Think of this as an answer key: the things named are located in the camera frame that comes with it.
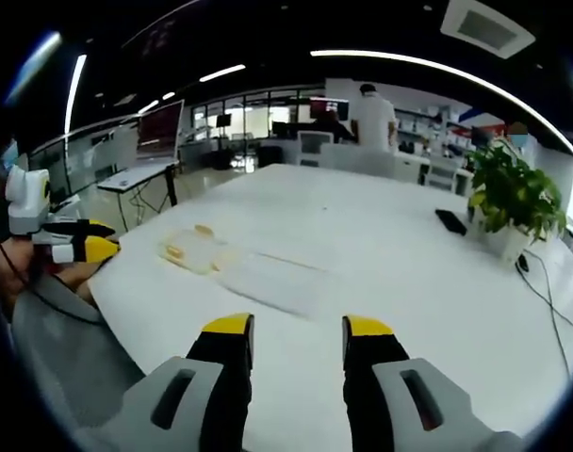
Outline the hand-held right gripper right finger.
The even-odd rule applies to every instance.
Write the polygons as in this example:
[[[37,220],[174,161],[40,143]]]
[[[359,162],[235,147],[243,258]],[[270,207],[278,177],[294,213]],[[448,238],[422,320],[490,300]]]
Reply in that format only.
[[[383,322],[342,318],[343,399],[355,451],[521,451],[473,412],[469,394],[434,365],[412,358]]]

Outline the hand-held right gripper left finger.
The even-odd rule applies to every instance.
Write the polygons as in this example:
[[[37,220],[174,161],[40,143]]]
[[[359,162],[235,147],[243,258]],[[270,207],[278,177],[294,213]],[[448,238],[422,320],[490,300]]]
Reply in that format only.
[[[95,451],[240,451],[252,400],[254,316],[217,318],[186,357],[160,365],[92,433]]]

